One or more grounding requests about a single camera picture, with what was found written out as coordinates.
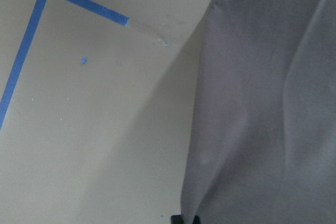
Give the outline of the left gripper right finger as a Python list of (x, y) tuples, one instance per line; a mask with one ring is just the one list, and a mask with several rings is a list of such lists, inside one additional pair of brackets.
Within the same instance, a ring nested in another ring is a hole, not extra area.
[(194, 217), (193, 224), (201, 224), (199, 216)]

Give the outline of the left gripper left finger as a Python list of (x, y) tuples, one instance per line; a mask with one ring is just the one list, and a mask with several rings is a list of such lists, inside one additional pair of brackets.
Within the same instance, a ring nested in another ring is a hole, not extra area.
[(182, 216), (181, 215), (172, 215), (170, 217), (171, 224), (182, 224)]

